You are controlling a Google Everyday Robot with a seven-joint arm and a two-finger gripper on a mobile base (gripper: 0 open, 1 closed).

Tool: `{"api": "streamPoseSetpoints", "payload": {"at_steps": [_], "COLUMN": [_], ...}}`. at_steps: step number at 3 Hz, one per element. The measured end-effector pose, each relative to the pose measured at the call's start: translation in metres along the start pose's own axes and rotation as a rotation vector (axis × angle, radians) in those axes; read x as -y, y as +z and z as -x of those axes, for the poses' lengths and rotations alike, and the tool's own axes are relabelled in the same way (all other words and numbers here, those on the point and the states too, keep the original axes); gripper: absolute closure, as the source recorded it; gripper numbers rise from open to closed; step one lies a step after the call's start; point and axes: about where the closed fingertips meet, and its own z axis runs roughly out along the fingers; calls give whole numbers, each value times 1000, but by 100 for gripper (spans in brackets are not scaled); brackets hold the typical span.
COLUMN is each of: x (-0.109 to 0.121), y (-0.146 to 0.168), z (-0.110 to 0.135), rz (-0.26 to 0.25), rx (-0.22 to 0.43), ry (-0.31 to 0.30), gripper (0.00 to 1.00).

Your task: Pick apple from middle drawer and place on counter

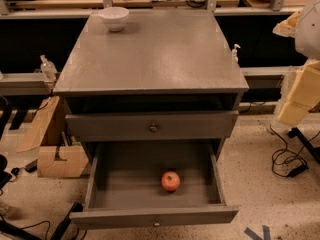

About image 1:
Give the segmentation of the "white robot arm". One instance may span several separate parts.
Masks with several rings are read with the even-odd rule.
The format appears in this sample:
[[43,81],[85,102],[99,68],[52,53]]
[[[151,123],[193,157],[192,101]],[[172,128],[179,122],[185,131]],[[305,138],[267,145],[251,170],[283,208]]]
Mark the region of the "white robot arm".
[[320,0],[310,0],[302,10],[278,23],[273,33],[293,37],[296,51],[307,58],[296,71],[277,115],[280,123],[296,126],[320,103]]

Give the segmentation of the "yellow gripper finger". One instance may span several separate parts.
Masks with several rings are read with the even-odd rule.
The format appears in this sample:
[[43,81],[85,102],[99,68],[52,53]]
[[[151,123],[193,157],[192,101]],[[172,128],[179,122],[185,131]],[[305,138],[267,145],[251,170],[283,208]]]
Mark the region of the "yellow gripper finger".
[[295,37],[295,30],[297,26],[297,22],[299,19],[301,12],[296,11],[292,15],[290,15],[287,19],[278,23],[272,30],[273,34],[282,37]]
[[320,103],[320,61],[309,61],[296,72],[293,86],[277,120],[296,126]]

